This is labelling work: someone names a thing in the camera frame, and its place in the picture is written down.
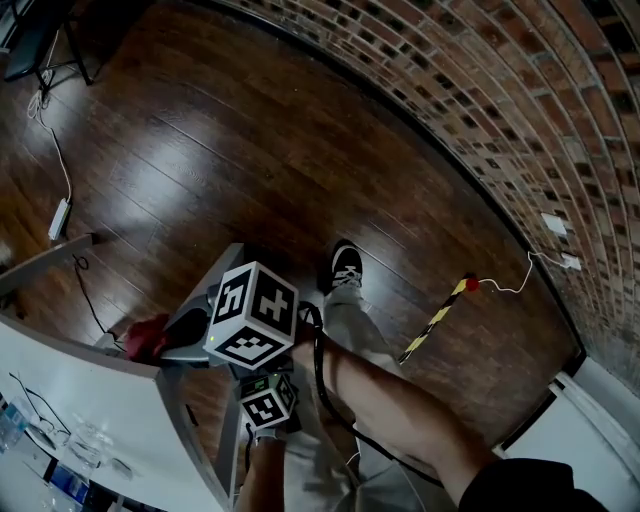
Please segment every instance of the wooden floor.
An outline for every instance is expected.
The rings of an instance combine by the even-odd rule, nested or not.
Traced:
[[[95,40],[100,23],[81,18],[88,53],[110,53]],[[176,308],[234,241],[262,248],[318,301],[319,263],[337,240],[353,240],[368,312],[396,355],[465,272],[520,285],[526,255],[460,176],[300,51],[169,2],[148,8],[111,50],[92,87],[63,80],[44,112],[74,183],[68,235],[105,239],[85,279],[107,326]],[[35,90],[33,77],[0,85],[0,237],[17,262],[48,247],[66,194],[49,135],[26,117]],[[81,341],[100,335],[71,262],[20,299],[30,325]],[[520,295],[489,285],[464,295],[405,368],[495,442],[576,351],[534,273]]]

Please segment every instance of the electrical cord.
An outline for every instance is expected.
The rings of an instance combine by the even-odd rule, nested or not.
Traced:
[[[247,423],[244,428],[247,429],[249,434],[249,440],[247,441],[247,447],[244,450],[244,469],[249,474],[249,468],[251,467],[251,444],[253,443],[253,432],[251,431],[251,424]]]
[[[49,65],[51,64],[51,57],[53,55],[53,50],[56,47],[56,43],[58,42],[58,34],[60,32],[56,32],[56,37],[53,40],[53,45],[51,46],[51,50],[49,51],[49,58],[47,59],[47,66],[49,67]],[[43,73],[42,73],[42,79],[44,81],[44,83],[47,84],[47,86],[49,86],[49,84],[51,84],[51,81],[53,80],[53,70],[51,69],[46,69]],[[46,124],[44,124],[44,121],[42,120],[42,110],[47,108],[47,98],[44,97],[44,91],[42,90],[42,86],[40,86],[38,88],[38,90],[35,92],[35,94],[31,97],[31,100],[29,101],[29,106],[27,107],[27,117],[29,119],[35,119],[36,121],[38,121],[38,123],[40,124],[40,126],[42,126],[46,131],[49,132],[49,134],[51,135],[51,138],[53,139],[53,143],[56,146],[56,151],[58,152],[58,159],[60,160],[60,166],[62,167],[62,171],[64,172],[64,177],[67,180],[67,203],[71,203],[71,197],[73,195],[73,187],[71,186],[71,178],[69,176],[69,171],[67,170],[67,166],[64,164],[64,159],[62,158],[62,151],[60,150],[60,144],[58,144],[58,139],[56,137],[55,132],[53,131],[53,128],[50,128],[49,126],[47,126]]]
[[[89,305],[89,309],[91,310],[91,315],[93,316],[93,319],[96,321],[96,324],[98,324],[98,327],[100,327],[100,330],[102,331],[102,333],[111,334],[114,337],[114,342],[113,342],[114,345],[117,348],[119,348],[122,352],[126,352],[125,349],[123,349],[120,345],[118,345],[118,343],[116,343],[115,334],[113,334],[111,331],[109,331],[108,329],[105,329],[102,326],[102,322],[100,322],[100,319],[96,314],[96,310],[93,308],[93,304],[91,303],[91,299],[89,298],[89,294],[87,293],[87,289],[84,284],[84,279],[82,279],[82,275],[80,273],[80,271],[89,270],[89,261],[84,256],[80,256],[79,258],[75,254],[72,254],[72,256],[73,256],[73,259],[75,260],[75,263],[73,264],[73,270],[75,270],[76,272],[76,277],[78,278],[78,284],[80,285],[80,289],[82,290],[82,295],[84,295],[84,298],[87,301],[87,304]]]
[[[554,265],[558,265],[559,267],[562,267],[562,268],[567,268],[566,263],[560,263],[559,261],[556,261],[556,260],[554,260],[552,258],[549,258],[549,256],[547,256],[543,252],[527,251],[527,258],[529,259],[529,270],[527,271],[527,275],[524,276],[524,281],[522,281],[522,285],[517,290],[514,290],[512,288],[501,288],[500,285],[498,283],[496,283],[493,279],[480,279],[478,282],[479,283],[491,283],[496,287],[496,289],[499,292],[520,293],[523,290],[524,285],[527,284],[527,281],[529,280],[529,276],[531,275],[531,271],[533,270],[533,260],[531,259],[531,256],[538,256],[538,257],[546,259],[547,261],[553,263]]]
[[[336,410],[336,408],[331,403],[329,399],[329,395],[327,393],[327,388],[324,384],[324,333],[322,331],[322,317],[320,315],[320,310],[311,304],[310,302],[301,301],[300,302],[300,310],[307,310],[307,315],[311,315],[311,319],[313,320],[313,327],[315,330],[315,341],[313,345],[313,365],[316,375],[316,388],[318,389],[318,396],[320,397],[320,401],[322,405],[329,411],[329,414],[333,416],[333,418],[344,428],[347,432],[351,433],[361,441],[367,443],[371,448],[378,451],[381,455],[384,455],[389,460],[394,460],[398,462],[401,466],[405,467],[409,471],[414,472],[423,480],[430,482],[438,487],[443,487],[442,482],[436,480],[435,478],[423,473],[419,469],[413,467],[411,464],[407,464],[406,462],[400,460],[399,458],[392,455],[389,451],[383,448],[380,444],[376,443],[370,437],[365,436],[361,432],[357,431],[353,426],[342,417],[342,415]]]
[[[67,434],[71,435],[71,431],[67,428],[67,426],[64,424],[64,422],[60,419],[60,417],[56,414],[56,411],[53,410],[53,408],[49,405],[49,402],[47,402],[42,396],[40,396],[38,393],[36,393],[35,391],[30,390],[29,388],[26,388],[24,386],[24,384],[22,383],[22,381],[16,377],[13,373],[9,373],[9,377],[16,379],[18,381],[18,383],[20,384],[20,387],[22,388],[22,391],[24,391],[25,396],[27,397],[27,400],[29,400],[29,403],[31,404],[31,407],[33,408],[33,410],[35,411],[36,415],[38,416],[38,419],[40,421],[44,421],[45,423],[48,423],[49,425],[51,425],[51,430],[54,431],[55,430],[55,425],[53,423],[51,423],[47,418],[43,417],[39,412],[38,409],[36,408],[35,404],[33,403],[33,401],[31,400],[31,396],[33,395],[36,398],[39,398],[40,400],[42,400],[42,402],[47,406],[47,408],[53,413],[53,415],[56,417],[56,419],[58,420],[58,422],[60,423],[60,425],[62,425],[62,428],[64,428],[64,430],[58,430],[57,432],[66,432]]]

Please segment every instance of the curved brick wall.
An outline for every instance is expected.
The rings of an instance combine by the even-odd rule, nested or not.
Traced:
[[[355,68],[488,188],[592,357],[640,390],[640,7],[633,0],[232,0]],[[566,237],[540,213],[570,225]]]

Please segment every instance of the black cable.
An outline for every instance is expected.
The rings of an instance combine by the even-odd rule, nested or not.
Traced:
[[[316,306],[311,304],[310,302],[301,301],[300,309],[307,309],[307,317],[309,313],[311,314],[311,319],[313,320],[313,327],[315,330],[315,341],[313,345],[313,366],[316,374],[316,388],[318,389],[318,396],[320,397],[320,401],[322,405],[324,405],[325,409],[329,411],[331,416],[344,428],[347,432],[350,432],[355,437],[360,439],[361,441],[367,443],[371,448],[378,451],[380,454],[384,455],[387,459],[397,461],[401,466],[407,468],[409,471],[413,471],[416,475],[418,475],[423,480],[430,482],[438,487],[444,487],[442,482],[436,480],[435,478],[423,473],[419,469],[413,467],[411,464],[407,464],[406,462],[398,459],[394,455],[392,455],[389,451],[387,451],[380,444],[376,443],[370,437],[365,436],[361,432],[358,432],[353,426],[342,417],[342,415],[336,410],[336,408],[331,403],[329,399],[329,395],[327,394],[327,388],[324,385],[324,333],[322,331],[322,317],[320,316],[320,311]]]
[[[249,440],[247,441],[247,447],[244,450],[244,469],[249,474],[249,468],[251,467],[251,443],[253,443],[253,432],[251,431],[251,424],[247,423],[244,428],[247,429],[249,434]]]
[[[22,383],[22,381],[16,377],[13,373],[9,373],[9,377],[12,377],[14,379],[16,379],[18,381],[18,383],[20,384],[20,387],[22,388],[22,391],[24,391],[25,396],[27,397],[27,400],[29,400],[29,403],[31,404],[31,407],[33,408],[33,410],[35,411],[36,415],[38,416],[38,419],[40,421],[45,421],[47,422],[49,425],[51,425],[51,429],[55,430],[55,425],[53,423],[51,423],[47,418],[44,418],[42,415],[40,415],[40,413],[38,412],[38,409],[36,408],[35,404],[33,403],[33,401],[31,400],[31,397],[29,395],[33,395],[36,398],[39,398],[40,400],[42,400],[44,402],[44,404],[47,406],[47,408],[53,413],[53,415],[56,417],[56,419],[58,420],[58,422],[60,423],[60,425],[62,425],[62,428],[64,428],[64,431],[71,435],[71,431],[67,428],[67,426],[64,424],[64,422],[60,419],[60,417],[56,414],[56,411],[53,410],[53,408],[49,405],[49,402],[47,402],[42,396],[40,396],[38,393],[36,393],[35,391],[30,390],[29,388],[26,388],[24,386],[24,384]]]
[[[73,269],[76,272],[76,277],[78,278],[78,283],[80,284],[82,295],[84,295],[84,298],[87,301],[87,304],[89,304],[89,309],[91,310],[93,319],[96,321],[96,324],[98,324],[98,327],[100,327],[100,330],[102,331],[103,334],[109,333],[115,338],[115,335],[111,331],[105,329],[102,326],[102,323],[100,323],[100,320],[98,319],[98,315],[96,315],[96,310],[93,309],[93,304],[91,303],[91,299],[89,298],[89,294],[87,293],[87,289],[84,285],[84,279],[82,279],[82,275],[80,275],[81,270],[89,270],[89,261],[87,261],[87,258],[85,258],[84,256],[80,256],[79,258],[75,254],[73,254],[72,256],[73,256],[73,259],[76,260],[76,262],[73,265]],[[118,345],[116,346],[124,352],[124,349],[122,347]]]

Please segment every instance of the white table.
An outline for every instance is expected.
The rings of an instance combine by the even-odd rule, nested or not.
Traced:
[[[7,401],[24,396],[9,373],[42,395],[70,430],[81,417],[113,440],[108,455],[128,465],[133,480],[104,465],[91,477],[96,483],[169,512],[228,509],[166,371],[46,336],[0,315],[0,392]],[[40,400],[34,403],[57,425]],[[64,448],[40,446],[62,458]]]

